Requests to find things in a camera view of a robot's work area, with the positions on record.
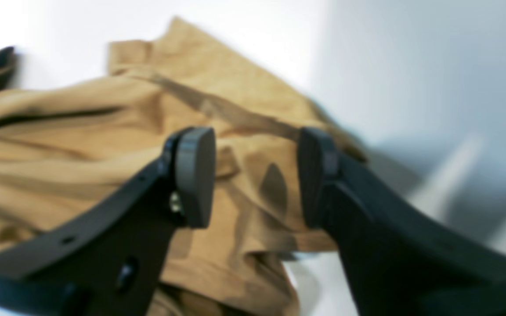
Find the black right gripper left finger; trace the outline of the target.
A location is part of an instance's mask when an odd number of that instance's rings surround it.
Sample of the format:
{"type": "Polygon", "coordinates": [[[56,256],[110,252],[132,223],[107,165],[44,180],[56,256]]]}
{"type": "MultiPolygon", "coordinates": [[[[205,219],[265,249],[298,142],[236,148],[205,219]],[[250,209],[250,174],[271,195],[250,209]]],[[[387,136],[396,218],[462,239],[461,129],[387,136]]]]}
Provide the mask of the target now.
{"type": "Polygon", "coordinates": [[[161,155],[74,220],[0,252],[0,308],[31,316],[144,316],[178,228],[209,226],[213,128],[161,155]]]}

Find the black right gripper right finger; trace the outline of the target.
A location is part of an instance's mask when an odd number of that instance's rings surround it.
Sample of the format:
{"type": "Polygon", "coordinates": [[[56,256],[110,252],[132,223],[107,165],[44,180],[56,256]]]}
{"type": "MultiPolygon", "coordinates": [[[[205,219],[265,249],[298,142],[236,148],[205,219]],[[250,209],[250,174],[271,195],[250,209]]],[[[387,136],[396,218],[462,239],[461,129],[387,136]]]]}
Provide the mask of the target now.
{"type": "Polygon", "coordinates": [[[360,316],[506,316],[506,256],[448,230],[304,127],[298,139],[304,220],[339,248],[360,316]]]}

